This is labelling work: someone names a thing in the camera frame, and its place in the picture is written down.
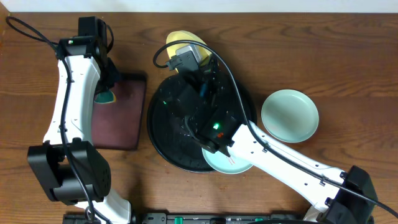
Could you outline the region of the green yellow sponge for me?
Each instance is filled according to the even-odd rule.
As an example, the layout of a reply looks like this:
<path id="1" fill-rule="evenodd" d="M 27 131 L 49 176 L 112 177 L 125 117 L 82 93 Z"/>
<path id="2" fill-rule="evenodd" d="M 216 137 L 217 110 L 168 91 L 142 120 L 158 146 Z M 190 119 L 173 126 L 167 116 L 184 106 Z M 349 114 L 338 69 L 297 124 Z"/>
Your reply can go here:
<path id="1" fill-rule="evenodd" d="M 98 104 L 109 104 L 114 103 L 115 101 L 116 96 L 111 90 L 98 93 L 94 98 L 94 102 Z"/>

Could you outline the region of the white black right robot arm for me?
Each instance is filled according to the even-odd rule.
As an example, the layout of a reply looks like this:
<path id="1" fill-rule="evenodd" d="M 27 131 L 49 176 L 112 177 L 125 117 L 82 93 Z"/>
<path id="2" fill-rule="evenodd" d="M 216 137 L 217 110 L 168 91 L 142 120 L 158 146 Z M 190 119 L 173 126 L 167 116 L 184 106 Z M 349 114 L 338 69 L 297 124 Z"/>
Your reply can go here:
<path id="1" fill-rule="evenodd" d="M 328 166 L 276 141 L 247 117 L 234 78 L 177 75 L 168 101 L 182 127 L 205 151 L 256 166 L 311 204 L 307 221 L 369 223 L 377 195 L 369 174 Z"/>

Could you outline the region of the mint plate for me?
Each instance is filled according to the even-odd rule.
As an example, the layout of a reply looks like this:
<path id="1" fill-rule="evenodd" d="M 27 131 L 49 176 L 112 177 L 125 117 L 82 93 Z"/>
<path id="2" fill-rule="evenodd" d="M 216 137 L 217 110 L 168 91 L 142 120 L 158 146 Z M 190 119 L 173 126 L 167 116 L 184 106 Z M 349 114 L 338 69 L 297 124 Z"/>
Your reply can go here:
<path id="1" fill-rule="evenodd" d="M 246 172 L 253 166 L 243 159 L 233 156 L 228 157 L 219 151 L 213 154 L 202 149 L 202 153 L 210 167 L 224 174 L 240 174 Z"/>
<path id="2" fill-rule="evenodd" d="M 279 90 L 263 102 L 261 118 L 265 129 L 276 139 L 298 143 L 311 138 L 318 129 L 315 103 L 297 90 Z"/>

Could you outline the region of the dark red rectangular tray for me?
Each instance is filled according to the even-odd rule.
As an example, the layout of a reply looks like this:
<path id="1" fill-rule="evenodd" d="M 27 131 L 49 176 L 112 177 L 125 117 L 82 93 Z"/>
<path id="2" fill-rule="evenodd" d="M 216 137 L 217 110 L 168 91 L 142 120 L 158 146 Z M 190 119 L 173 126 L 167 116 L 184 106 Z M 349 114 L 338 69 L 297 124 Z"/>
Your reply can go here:
<path id="1" fill-rule="evenodd" d="M 95 148 L 134 151 L 139 144 L 147 78 L 144 73 L 123 73 L 110 89 L 116 101 L 93 103 L 91 135 Z"/>

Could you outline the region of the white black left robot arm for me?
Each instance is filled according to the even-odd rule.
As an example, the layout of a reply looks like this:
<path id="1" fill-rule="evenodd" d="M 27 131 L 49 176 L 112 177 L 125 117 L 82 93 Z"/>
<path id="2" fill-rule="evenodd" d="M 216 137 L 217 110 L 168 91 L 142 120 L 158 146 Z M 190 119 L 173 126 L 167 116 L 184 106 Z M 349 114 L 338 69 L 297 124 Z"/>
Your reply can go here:
<path id="1" fill-rule="evenodd" d="M 55 50 L 55 108 L 43 143 L 29 147 L 30 168 L 49 200 L 86 210 L 88 223 L 132 223 L 131 203 L 111 188 L 110 166 L 91 135 L 96 87 L 109 62 L 106 41 L 72 37 Z"/>

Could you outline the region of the yellow plate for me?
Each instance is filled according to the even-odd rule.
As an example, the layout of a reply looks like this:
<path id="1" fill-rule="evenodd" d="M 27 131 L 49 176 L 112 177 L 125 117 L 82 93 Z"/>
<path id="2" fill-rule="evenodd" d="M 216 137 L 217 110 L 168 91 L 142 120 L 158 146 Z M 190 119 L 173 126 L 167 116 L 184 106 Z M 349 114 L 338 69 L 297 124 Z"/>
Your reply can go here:
<path id="1" fill-rule="evenodd" d="M 206 44 L 201 38 L 189 31 L 180 30 L 171 32 L 167 36 L 166 43 L 170 44 L 172 42 L 174 42 L 174 44 L 167 47 L 167 54 L 169 56 L 169 59 L 176 55 L 175 51 L 177 49 L 184 47 L 188 44 L 197 45 L 199 46 L 200 52 L 202 54 L 206 54 L 207 58 L 201 63 L 199 71 L 193 73 L 211 73 L 211 57 L 213 54 L 206 47 L 204 47 L 204 45 Z"/>

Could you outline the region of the round black tray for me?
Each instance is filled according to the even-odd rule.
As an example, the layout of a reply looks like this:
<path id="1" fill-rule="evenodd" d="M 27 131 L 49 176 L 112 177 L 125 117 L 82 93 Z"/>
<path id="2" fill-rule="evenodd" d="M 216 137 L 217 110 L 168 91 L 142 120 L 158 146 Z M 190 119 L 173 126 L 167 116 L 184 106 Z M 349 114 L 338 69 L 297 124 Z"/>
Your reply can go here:
<path id="1" fill-rule="evenodd" d="M 233 131 L 179 131 L 174 129 L 174 75 L 158 87 L 149 105 L 147 128 L 157 152 L 169 163 L 190 172 L 213 172 L 203 157 L 202 149 L 221 152 L 230 157 L 233 134 L 244 120 L 257 121 L 256 107 L 240 83 L 236 92 L 236 129 Z"/>

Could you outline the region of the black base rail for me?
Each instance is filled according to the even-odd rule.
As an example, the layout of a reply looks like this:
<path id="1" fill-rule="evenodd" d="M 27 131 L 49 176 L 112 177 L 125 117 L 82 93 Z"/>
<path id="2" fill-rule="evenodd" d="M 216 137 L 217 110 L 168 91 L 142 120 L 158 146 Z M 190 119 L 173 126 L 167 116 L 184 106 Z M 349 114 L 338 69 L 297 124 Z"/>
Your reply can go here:
<path id="1" fill-rule="evenodd" d="M 184 215 L 166 213 L 146 213 L 133 215 L 129 223 L 132 224 L 247 224 L 265 220 L 284 221 L 300 220 L 300 215 L 272 214 L 272 215 Z"/>

